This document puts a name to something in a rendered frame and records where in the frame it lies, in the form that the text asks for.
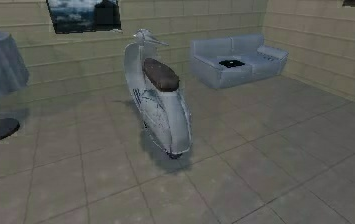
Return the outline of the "black flat object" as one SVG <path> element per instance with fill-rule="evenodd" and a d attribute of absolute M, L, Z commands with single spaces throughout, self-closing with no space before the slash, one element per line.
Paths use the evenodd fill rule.
<path fill-rule="evenodd" d="M 219 64 L 225 66 L 226 68 L 240 67 L 245 65 L 244 62 L 239 60 L 222 60 L 219 62 Z"/>

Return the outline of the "white motor scooter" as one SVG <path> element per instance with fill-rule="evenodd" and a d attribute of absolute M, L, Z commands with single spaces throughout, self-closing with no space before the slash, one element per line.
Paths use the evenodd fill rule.
<path fill-rule="evenodd" d="M 124 75 L 145 130 L 171 159 L 179 159 L 193 144 L 191 113 L 180 78 L 157 55 L 167 46 L 148 29 L 139 29 L 125 47 Z"/>

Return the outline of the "round table with grey cloth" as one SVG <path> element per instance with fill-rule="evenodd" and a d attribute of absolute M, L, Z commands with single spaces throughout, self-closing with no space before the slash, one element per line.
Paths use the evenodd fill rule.
<path fill-rule="evenodd" d="M 11 34 L 0 31 L 0 98 L 27 86 L 29 71 Z M 20 128 L 14 118 L 0 119 L 0 140 Z"/>

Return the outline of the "framed cloudy landscape picture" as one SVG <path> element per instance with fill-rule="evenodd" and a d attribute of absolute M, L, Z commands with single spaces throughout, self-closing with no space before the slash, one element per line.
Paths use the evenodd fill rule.
<path fill-rule="evenodd" d="M 118 0 L 46 0 L 56 34 L 121 31 Z"/>

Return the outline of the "pale blue sofa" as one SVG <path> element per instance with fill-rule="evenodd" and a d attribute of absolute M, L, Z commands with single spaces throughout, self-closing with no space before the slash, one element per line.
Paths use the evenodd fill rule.
<path fill-rule="evenodd" d="M 265 45 L 262 34 L 198 39 L 190 43 L 190 69 L 208 87 L 222 89 L 279 75 L 288 55 Z M 239 60 L 245 65 L 226 68 L 219 64 L 222 60 Z"/>

